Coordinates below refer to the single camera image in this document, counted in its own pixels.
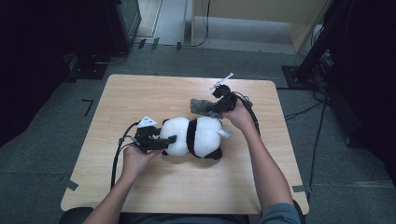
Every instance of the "hand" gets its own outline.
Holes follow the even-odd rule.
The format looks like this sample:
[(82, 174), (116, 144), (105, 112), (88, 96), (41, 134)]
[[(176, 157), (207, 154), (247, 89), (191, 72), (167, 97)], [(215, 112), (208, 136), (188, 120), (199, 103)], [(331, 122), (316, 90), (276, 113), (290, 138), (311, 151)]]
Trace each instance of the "hand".
[(233, 111), (225, 112), (221, 115), (224, 118), (229, 119), (233, 126), (240, 129), (241, 131), (244, 131), (246, 128), (250, 127), (254, 128), (253, 118), (242, 101), (239, 99), (237, 99), (235, 109)]
[(144, 153), (134, 145), (128, 146), (123, 150), (121, 178), (136, 178), (146, 169), (149, 162), (161, 152), (161, 150), (153, 150), (150, 153)]

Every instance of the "stuffed panda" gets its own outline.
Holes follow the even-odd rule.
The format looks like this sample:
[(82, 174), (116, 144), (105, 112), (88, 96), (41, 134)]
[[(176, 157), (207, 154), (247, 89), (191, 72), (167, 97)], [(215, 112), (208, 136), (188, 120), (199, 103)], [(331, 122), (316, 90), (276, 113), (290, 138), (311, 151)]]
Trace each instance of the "stuffed panda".
[(163, 155), (183, 156), (190, 152), (197, 158), (218, 160), (222, 157), (221, 137), (229, 137), (230, 133), (221, 129), (218, 119), (200, 117), (188, 120), (180, 117), (163, 122), (160, 138), (173, 135), (177, 140), (163, 151)]

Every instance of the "table top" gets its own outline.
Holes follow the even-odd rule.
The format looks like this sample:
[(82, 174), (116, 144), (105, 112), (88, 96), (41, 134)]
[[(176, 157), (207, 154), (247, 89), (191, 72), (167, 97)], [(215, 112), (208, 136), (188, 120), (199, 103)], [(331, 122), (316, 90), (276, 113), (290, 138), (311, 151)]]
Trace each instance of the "table top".
[[(160, 128), (164, 119), (199, 116), (190, 112), (192, 98), (216, 102), (209, 87), (220, 79), (112, 75), (97, 106), (91, 127), (78, 156), (71, 180), (76, 190), (66, 189), (64, 211), (96, 207), (110, 191), (112, 162), (118, 140), (134, 122), (148, 115)], [(294, 192), (302, 180), (283, 118), (275, 84), (265, 80), (229, 79), (232, 91), (248, 96), (260, 123), (262, 141), (284, 173), (293, 199), (304, 214), (308, 203), (303, 191)], [(137, 179), (123, 212), (191, 214), (259, 214), (248, 144), (230, 121), (223, 129), (233, 135), (221, 140), (220, 160), (198, 159), (191, 154), (158, 156)], [(120, 154), (117, 179), (122, 169)]]

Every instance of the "white plush body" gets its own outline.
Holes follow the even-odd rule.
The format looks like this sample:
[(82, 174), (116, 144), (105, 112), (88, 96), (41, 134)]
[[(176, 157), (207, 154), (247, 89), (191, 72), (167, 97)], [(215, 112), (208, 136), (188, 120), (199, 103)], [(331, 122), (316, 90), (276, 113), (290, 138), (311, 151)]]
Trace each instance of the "white plush body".
[[(166, 153), (174, 156), (186, 155), (189, 150), (186, 142), (189, 120), (185, 118), (169, 119), (161, 128), (160, 138), (177, 136), (174, 144), (170, 144)], [(199, 157), (205, 157), (215, 151), (220, 146), (222, 133), (221, 122), (210, 117), (200, 117), (197, 119), (194, 139), (194, 153)]]

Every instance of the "gray carpet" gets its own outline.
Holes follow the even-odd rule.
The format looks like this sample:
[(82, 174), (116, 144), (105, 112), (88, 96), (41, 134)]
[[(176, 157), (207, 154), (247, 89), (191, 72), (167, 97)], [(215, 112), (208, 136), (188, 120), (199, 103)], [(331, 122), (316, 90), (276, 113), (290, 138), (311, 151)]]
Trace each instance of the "gray carpet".
[[(89, 129), (106, 79), (111, 74), (266, 79), (287, 87), (281, 65), (299, 65), (299, 55), (159, 46), (133, 48), (111, 64), (103, 80), (63, 83), (26, 132), (0, 148), (0, 223), (57, 223), (65, 186)], [(317, 103), (312, 91), (279, 90), (285, 115)], [(89, 103), (94, 100), (88, 115)], [(307, 223), (394, 223), (396, 190), (383, 163), (364, 148), (345, 146), (343, 128), (330, 105), (311, 164), (322, 105), (287, 121), (307, 193)], [(257, 223), (251, 216), (251, 223)]]

